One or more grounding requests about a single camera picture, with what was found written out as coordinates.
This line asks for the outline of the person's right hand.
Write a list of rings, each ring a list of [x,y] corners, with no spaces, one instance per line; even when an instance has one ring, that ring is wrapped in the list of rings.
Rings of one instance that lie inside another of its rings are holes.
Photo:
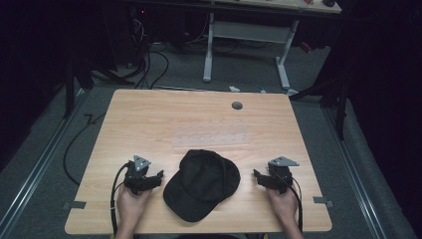
[[[268,189],[273,210],[280,220],[282,228],[285,232],[292,228],[298,228],[296,213],[299,208],[295,194],[287,189],[281,194],[278,190]]]

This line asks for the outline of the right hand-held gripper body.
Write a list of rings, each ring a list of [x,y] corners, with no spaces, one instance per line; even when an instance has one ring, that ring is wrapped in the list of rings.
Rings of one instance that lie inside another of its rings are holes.
[[[281,194],[284,194],[287,189],[293,185],[293,175],[290,171],[290,167],[299,165],[298,162],[284,156],[271,159],[268,162],[268,171],[270,175],[267,187],[278,190]]]

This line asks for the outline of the white-framed wooden desk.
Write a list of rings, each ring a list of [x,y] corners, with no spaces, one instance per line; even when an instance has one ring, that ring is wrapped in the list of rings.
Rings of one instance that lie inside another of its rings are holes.
[[[326,5],[324,0],[199,0],[177,3],[176,0],[129,0],[156,8],[180,8],[182,10],[203,10],[208,12],[207,52],[203,81],[212,80],[213,42],[215,38],[246,40],[282,44],[284,49],[275,59],[281,86],[288,91],[290,82],[285,69],[285,60],[297,32],[301,17],[337,17],[342,9],[333,1]],[[278,16],[292,17],[288,27],[268,24],[247,23],[245,20],[216,20],[215,14],[227,11],[235,15],[263,15],[276,20]]]

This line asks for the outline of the person's left hand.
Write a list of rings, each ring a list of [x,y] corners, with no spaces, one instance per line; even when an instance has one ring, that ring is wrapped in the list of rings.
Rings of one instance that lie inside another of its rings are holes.
[[[141,192],[139,195],[133,194],[128,188],[122,186],[118,190],[117,211],[120,222],[117,232],[133,232],[144,209],[146,208],[151,190]]]

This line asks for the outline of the grey tape piece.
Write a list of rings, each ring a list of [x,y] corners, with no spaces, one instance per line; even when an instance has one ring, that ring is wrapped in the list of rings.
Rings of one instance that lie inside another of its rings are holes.
[[[86,202],[84,201],[71,201],[71,202],[65,202],[62,209],[64,210],[70,210],[73,208],[76,209],[85,209],[86,207]]]
[[[315,204],[324,204],[327,208],[333,208],[334,207],[333,202],[331,200],[328,200],[326,197],[314,196],[313,200],[314,200]]]

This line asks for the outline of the black baseball cap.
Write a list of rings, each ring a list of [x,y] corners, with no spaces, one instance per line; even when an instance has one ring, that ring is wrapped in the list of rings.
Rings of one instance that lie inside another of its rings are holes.
[[[167,182],[163,199],[182,220],[199,222],[236,192],[240,180],[240,171],[230,159],[215,151],[190,149]]]

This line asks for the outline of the metal floor rail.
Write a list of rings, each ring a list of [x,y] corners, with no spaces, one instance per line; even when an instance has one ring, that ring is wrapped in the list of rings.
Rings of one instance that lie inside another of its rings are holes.
[[[360,211],[372,235],[372,238],[387,239],[384,228],[381,225],[379,217],[375,211],[373,202],[369,194],[367,193],[365,186],[363,185],[363,182],[359,176],[357,168],[354,165],[353,159],[347,148],[345,140],[340,138],[336,130],[334,113],[332,112],[332,110],[327,109],[322,109],[321,111],[325,117],[325,120],[328,123],[330,131],[333,134],[335,142],[339,148],[340,158],[343,161],[347,178],[354,192]]]
[[[0,239],[7,239],[19,220],[90,91],[78,90],[75,106],[67,115],[67,97],[59,93],[32,126],[29,136],[0,173]]]

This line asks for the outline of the black metal stand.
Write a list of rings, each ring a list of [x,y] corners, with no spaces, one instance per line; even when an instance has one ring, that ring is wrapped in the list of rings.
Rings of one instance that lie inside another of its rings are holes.
[[[66,65],[66,110],[64,118],[67,119],[75,108],[75,82],[78,82],[83,90],[91,90],[94,81],[91,77],[89,63],[86,59],[71,59]]]
[[[331,80],[317,83],[310,88],[289,96],[291,101],[296,101],[305,96],[314,95],[321,92],[321,99],[319,105],[322,108],[336,108],[334,118],[334,132],[341,139],[344,140],[343,128],[346,117],[346,99],[349,88],[350,78],[333,78]]]

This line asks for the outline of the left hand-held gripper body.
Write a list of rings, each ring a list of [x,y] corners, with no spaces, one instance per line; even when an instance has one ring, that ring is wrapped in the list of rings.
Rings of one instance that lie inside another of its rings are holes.
[[[155,176],[147,177],[151,162],[139,155],[133,157],[133,161],[128,163],[128,169],[124,177],[123,184],[132,194],[138,195],[140,192],[150,190],[149,182],[157,180]]]

